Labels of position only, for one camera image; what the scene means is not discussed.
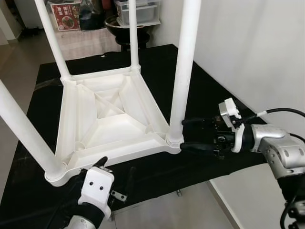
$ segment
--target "plastic storage box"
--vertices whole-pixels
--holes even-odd
[[[138,26],[160,24],[159,11],[161,0],[137,0],[137,24]],[[115,0],[118,10],[118,23],[122,27],[129,26],[129,5],[128,1]]]

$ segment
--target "floor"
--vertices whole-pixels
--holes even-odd
[[[0,79],[27,112],[39,65],[53,62],[44,33],[14,45],[0,46]],[[0,199],[13,160],[17,138],[0,118]],[[232,229],[205,183],[176,193],[147,200],[114,213],[114,221],[104,221],[103,229]]]

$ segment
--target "black table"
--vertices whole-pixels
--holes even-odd
[[[174,45],[165,45],[143,49],[139,50],[139,57],[143,78],[165,119],[169,121],[177,48]],[[67,65],[72,74],[122,68],[130,65],[130,53],[110,52],[106,53],[104,58],[93,56],[67,61]],[[40,66],[37,83],[52,79],[55,83],[33,93],[27,113],[53,151],[56,146],[62,97],[62,85],[56,83],[56,81],[59,82],[59,77],[55,63]],[[219,114],[218,104],[229,97],[233,96],[194,63],[186,117],[215,116]],[[241,103],[240,106],[243,116],[252,114],[252,111]],[[256,123],[263,123],[263,121],[256,120]],[[209,133],[185,130],[184,137],[187,141],[212,142]],[[264,157],[251,152],[226,153],[225,160],[190,152],[181,152],[177,155],[160,152],[117,164],[110,167],[115,176],[114,189],[116,191],[124,192],[127,174],[131,167],[136,167],[136,174],[134,192],[125,204],[119,201],[114,202],[112,210],[261,163],[265,163]],[[50,215],[59,203],[69,204],[78,198],[81,186],[69,193],[68,197],[65,195],[71,188],[72,182],[73,180],[62,187],[50,185],[44,179],[43,171],[36,161],[22,144],[18,143],[0,205],[0,228],[45,228]],[[58,228],[58,225],[55,220],[50,228]]]

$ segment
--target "metal bracket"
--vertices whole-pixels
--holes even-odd
[[[121,194],[117,191],[114,191],[114,190],[112,190],[110,192],[110,195],[112,197],[116,198],[117,200],[122,201],[122,202],[126,202],[126,200],[127,200],[127,196],[125,196],[125,195],[123,195],[123,194]]]

